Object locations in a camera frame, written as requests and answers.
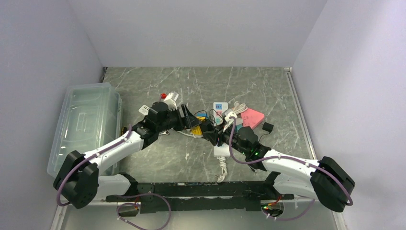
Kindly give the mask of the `black power adapter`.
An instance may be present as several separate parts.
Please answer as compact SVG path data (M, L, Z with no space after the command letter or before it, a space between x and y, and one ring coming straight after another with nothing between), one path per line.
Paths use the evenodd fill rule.
M265 131L271 133L271 132L273 131L273 129L274 129L274 125L273 125L273 124L268 123L268 122L264 122L264 123L263 123L262 130L265 130Z

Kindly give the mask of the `yellow cube socket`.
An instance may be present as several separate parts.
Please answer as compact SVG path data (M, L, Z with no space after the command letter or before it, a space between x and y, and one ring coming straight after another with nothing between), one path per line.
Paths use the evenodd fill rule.
M200 121L205 121L205 120L206 120L206 118L203 117L203 116L198 116L197 118L198 118ZM201 135L202 135L202 131L201 131L201 128L200 128L199 126L196 126L196 127L191 128L190 133L191 133L193 136L201 136Z

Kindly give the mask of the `pink triangular power strip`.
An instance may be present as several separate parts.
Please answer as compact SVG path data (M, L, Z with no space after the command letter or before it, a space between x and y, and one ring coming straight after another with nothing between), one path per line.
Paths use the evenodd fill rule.
M261 112L248 108L242 112L241 118L243 119L243 127L256 128L264 119L265 115Z

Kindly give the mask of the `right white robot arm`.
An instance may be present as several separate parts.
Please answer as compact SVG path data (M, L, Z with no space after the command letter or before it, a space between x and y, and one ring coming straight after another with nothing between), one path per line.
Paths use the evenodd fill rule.
M234 153L244 155L240 164L270 172L269 183L264 185L264 194L270 199L279 195L292 194L318 200L326 208L343 212L353 205L351 193L354 180L331 157L311 160L283 154L264 146L250 127L235 130L233 126L224 129L209 122L200 124L203 138L214 146L227 145L230 157Z

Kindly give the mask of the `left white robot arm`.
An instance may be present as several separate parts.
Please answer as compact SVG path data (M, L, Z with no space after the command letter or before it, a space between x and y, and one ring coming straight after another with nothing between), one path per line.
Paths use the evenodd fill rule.
M184 104L155 102L151 107L143 105L139 111L144 115L143 120L129 125L119 138L84 154L74 150L66 156L53 183L59 206L72 204L79 209L106 196L134 200L138 193L134 178L126 173L114 176L103 173L125 157L150 146L160 133L171 129L183 131L201 124Z

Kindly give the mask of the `white long power strip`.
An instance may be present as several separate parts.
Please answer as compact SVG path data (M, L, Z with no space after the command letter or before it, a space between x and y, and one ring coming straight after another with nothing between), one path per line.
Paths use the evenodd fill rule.
M228 110L228 103L227 102L214 102L213 103L213 110L212 115L214 116L215 125L222 125L223 122L223 112ZM214 146L214 156L221 158L228 158L230 157L229 146L228 146L228 139L222 138L220 141Z

